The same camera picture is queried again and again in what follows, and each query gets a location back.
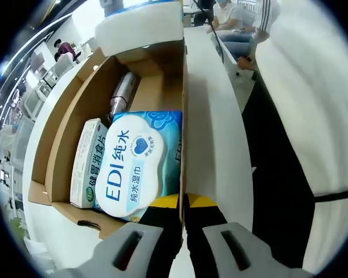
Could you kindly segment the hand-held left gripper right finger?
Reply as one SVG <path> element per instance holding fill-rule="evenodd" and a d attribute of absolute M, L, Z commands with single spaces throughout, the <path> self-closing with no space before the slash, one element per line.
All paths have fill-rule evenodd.
<path fill-rule="evenodd" d="M 187 246 L 196 277 L 278 277 L 268 244 L 236 222 L 227 222 L 208 197 L 185 195 Z"/>

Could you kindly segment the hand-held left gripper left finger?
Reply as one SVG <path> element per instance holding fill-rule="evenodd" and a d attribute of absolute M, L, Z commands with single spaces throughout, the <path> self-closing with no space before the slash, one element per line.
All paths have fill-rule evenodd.
<path fill-rule="evenodd" d="M 153 201 L 138 223 L 129 222 L 94 252 L 97 277 L 168 277 L 182 240 L 180 195 Z"/>

